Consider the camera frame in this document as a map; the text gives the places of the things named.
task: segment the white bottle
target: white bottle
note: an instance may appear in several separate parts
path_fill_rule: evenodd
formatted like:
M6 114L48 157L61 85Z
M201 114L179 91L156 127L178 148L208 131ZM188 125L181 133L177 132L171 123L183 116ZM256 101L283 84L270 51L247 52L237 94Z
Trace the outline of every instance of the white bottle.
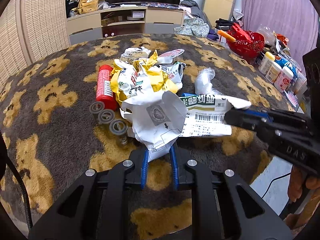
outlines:
M281 70L282 68L280 67L280 65L274 62L271 65L271 68L269 69L268 73L266 74L266 79L273 84L279 76Z
M266 52L259 66L259 70L262 74L267 74L272 63L276 60L276 57L270 52Z
M279 76L277 77L274 86L279 90L279 92L283 93L289 86L292 78L293 72L290 70L290 68L284 66Z

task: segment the purple curtain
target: purple curtain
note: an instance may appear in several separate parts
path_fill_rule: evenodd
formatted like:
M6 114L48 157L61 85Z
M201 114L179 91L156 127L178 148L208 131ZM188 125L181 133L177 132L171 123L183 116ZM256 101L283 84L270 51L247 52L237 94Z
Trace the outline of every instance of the purple curtain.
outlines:
M291 56L303 67L302 56L316 47L319 16L310 0L244 0L244 29L260 24L289 39Z

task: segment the black cable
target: black cable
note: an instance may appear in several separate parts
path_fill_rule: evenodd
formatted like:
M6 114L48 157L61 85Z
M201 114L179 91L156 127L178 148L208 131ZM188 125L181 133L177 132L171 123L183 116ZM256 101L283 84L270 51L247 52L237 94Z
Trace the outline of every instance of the black cable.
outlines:
M286 175L283 175L283 176L281 176L281 177L278 177L278 178L273 179L273 180L270 182L270 184L269 184L269 187L268 187L267 191L263 194L262 198L266 195L266 193L268 192L268 190L269 190L269 189L270 189L270 187L271 187L271 184L272 184L275 180L277 180L277 179L282 179L282 178L284 178L284 177L286 177L286 176L289 176L290 174L291 174L291 172L290 172L290 173L288 173L288 174L286 174Z
M33 226L33 224L32 224L30 203L29 203L29 197L28 197L28 192L27 192L26 186L24 185L23 180L22 180L19 172L17 171L16 167L14 166L14 164L12 163L10 158L8 156L6 156L5 158L6 158L6 163L7 163L8 167L9 167L9 169L12 171L14 177L18 181L19 186L21 188L23 202L24 202L24 210L25 210L25 213L26 213L26 221L27 221L27 225L28 225L28 228L29 228L29 231L30 231L32 226Z

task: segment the brown fluffy rug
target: brown fluffy rug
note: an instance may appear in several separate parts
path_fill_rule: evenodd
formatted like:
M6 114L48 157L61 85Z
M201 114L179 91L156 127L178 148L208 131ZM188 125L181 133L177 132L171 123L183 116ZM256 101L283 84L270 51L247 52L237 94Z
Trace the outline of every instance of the brown fluffy rug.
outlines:
M178 95L194 93L198 72L212 67L216 72L213 87L221 93L248 99L255 110L290 108L257 69L207 38L116 36L51 54L11 76L0 93L1 132L9 157L27 187L34 223L87 168L111 169L135 149L132 143L119 148L88 111L95 101L99 66L112 65L113 59L132 46L157 49L159 54L185 50L187 68ZM271 156L254 133L239 128L232 132L218 139L179 138L177 143L209 168L233 169L250 183L269 164ZM168 233L191 224L191 194L174 191L171 176L167 156L149 164L146 189L130 196L130 239L167 239ZM0 191L7 212L25 222L21 192L9 170L1 180Z

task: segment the drawer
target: drawer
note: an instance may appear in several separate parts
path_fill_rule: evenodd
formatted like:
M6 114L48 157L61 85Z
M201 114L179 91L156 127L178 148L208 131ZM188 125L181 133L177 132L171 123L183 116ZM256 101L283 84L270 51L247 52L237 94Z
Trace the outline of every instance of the drawer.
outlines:
M77 19L67 21L68 35L99 27L101 27L101 16L99 13L82 16Z
M180 24L169 23L146 23L145 33L167 34L174 33L174 28L180 27Z
M71 45L102 38L101 27L69 35Z
M182 23L183 12L169 11L169 10L146 10L146 23Z

